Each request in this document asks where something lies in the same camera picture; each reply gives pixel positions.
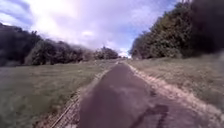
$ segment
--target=paved path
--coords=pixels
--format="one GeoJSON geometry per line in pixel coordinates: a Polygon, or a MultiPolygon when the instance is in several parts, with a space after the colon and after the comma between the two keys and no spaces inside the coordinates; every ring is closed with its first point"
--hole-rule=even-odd
{"type": "Polygon", "coordinates": [[[78,128],[214,128],[118,64],[81,104],[78,128]]]}

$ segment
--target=grass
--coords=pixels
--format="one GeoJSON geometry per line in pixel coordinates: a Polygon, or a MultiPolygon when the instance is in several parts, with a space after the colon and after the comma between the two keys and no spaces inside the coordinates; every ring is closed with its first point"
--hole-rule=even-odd
{"type": "Polygon", "coordinates": [[[191,59],[128,61],[132,66],[167,83],[187,89],[224,112],[223,62],[212,56],[191,59]]]}
{"type": "Polygon", "coordinates": [[[30,128],[115,61],[0,68],[0,127],[30,128]]]}

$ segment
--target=distant tree line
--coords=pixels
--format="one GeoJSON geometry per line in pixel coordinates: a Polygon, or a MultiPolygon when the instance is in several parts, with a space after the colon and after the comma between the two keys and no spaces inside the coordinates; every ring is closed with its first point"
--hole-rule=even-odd
{"type": "Polygon", "coordinates": [[[95,59],[116,59],[116,51],[103,47],[93,51],[63,41],[43,39],[36,32],[0,23],[0,66],[77,63],[95,59]]]}
{"type": "Polygon", "coordinates": [[[178,3],[134,40],[130,55],[184,58],[219,52],[224,47],[224,2],[215,1],[219,4],[209,0],[178,3]]]}

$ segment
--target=sky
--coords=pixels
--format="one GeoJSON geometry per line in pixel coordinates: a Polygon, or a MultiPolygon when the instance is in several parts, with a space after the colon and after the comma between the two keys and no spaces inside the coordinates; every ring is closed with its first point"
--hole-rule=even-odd
{"type": "Polygon", "coordinates": [[[106,46],[127,56],[134,39],[177,1],[0,0],[0,22],[91,49],[106,46]]]}

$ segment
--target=road edge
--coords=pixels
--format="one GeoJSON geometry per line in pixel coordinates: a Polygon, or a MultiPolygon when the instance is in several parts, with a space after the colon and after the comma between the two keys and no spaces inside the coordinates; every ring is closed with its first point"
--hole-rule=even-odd
{"type": "Polygon", "coordinates": [[[218,108],[203,102],[194,96],[194,94],[183,91],[175,85],[168,84],[162,79],[147,75],[127,62],[123,63],[127,65],[137,77],[148,83],[159,94],[166,96],[171,100],[175,100],[182,106],[195,111],[202,117],[208,117],[212,123],[215,123],[220,128],[224,126],[224,114],[218,108]]]}

